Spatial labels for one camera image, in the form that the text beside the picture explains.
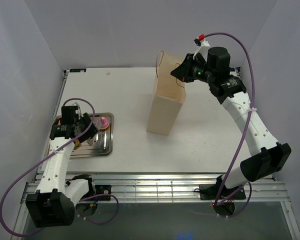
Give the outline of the pink frosted donut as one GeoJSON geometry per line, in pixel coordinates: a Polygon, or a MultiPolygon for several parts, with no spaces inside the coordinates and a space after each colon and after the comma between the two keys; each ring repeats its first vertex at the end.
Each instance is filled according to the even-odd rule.
{"type": "Polygon", "coordinates": [[[103,131],[109,127],[110,122],[106,117],[99,116],[96,118],[94,124],[98,130],[103,131]]]}

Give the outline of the metal tongs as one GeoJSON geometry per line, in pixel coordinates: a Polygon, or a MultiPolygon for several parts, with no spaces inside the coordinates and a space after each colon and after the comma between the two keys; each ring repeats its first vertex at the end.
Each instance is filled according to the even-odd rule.
{"type": "Polygon", "coordinates": [[[93,144],[94,144],[94,142],[96,142],[97,141],[97,138],[98,138],[98,136],[99,136],[99,133],[100,132],[104,132],[105,130],[98,130],[98,132],[95,134],[95,135],[93,135],[92,137],[90,137],[88,140],[87,140],[87,144],[89,145],[89,146],[92,146],[93,144]]]}

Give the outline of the beige paper bag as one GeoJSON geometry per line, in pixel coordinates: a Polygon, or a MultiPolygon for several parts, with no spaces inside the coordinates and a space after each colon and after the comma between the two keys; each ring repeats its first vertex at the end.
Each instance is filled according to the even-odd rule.
{"type": "Polygon", "coordinates": [[[171,75],[183,59],[161,50],[155,61],[153,99],[146,131],[168,136],[186,100],[185,84],[171,75]]]}

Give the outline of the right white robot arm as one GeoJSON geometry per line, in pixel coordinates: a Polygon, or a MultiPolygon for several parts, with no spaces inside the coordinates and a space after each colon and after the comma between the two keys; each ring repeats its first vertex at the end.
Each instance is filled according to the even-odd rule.
{"type": "Polygon", "coordinates": [[[239,167],[224,174],[216,185],[216,194],[227,199],[234,188],[254,182],[282,170],[292,150],[288,143],[281,144],[270,133],[256,109],[251,108],[251,100],[242,80],[231,74],[230,54],[224,47],[211,47],[207,58],[200,53],[188,53],[183,62],[171,75],[183,83],[195,80],[207,83],[209,91],[228,111],[241,131],[248,146],[250,157],[239,167]]]}

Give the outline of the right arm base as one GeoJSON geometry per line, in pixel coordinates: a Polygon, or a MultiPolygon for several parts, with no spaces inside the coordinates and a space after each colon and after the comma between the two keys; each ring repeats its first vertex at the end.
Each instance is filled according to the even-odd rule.
{"type": "MultiPolygon", "coordinates": [[[[231,189],[223,188],[221,191],[221,194],[219,196],[219,199],[222,200],[225,197],[232,194],[236,189],[239,187],[234,187],[231,189]]],[[[198,188],[194,189],[195,193],[200,194],[201,200],[214,200],[217,196],[219,190],[219,186],[217,184],[200,184],[198,188]]],[[[243,189],[239,190],[237,193],[235,193],[232,197],[234,200],[245,200],[246,194],[243,189]]]]}

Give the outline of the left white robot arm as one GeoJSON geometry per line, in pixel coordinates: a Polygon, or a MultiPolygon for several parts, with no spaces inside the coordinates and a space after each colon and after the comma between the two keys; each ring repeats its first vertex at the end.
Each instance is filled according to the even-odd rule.
{"type": "Polygon", "coordinates": [[[92,177],[81,174],[66,180],[70,156],[82,143],[93,145],[99,132],[88,113],[77,105],[63,106],[61,118],[52,125],[49,152],[42,179],[35,193],[26,197],[26,207],[37,228],[69,226],[75,218],[77,203],[96,195],[92,177]]]}

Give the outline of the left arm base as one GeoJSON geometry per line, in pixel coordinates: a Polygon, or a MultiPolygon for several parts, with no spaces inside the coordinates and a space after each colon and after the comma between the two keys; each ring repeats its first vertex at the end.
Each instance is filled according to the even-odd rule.
{"type": "MultiPolygon", "coordinates": [[[[95,194],[96,195],[109,195],[112,193],[112,186],[109,184],[96,184],[94,186],[95,188],[95,194]]],[[[98,196],[98,197],[94,197],[92,199],[93,201],[110,201],[111,197],[110,196],[98,196]]]]}

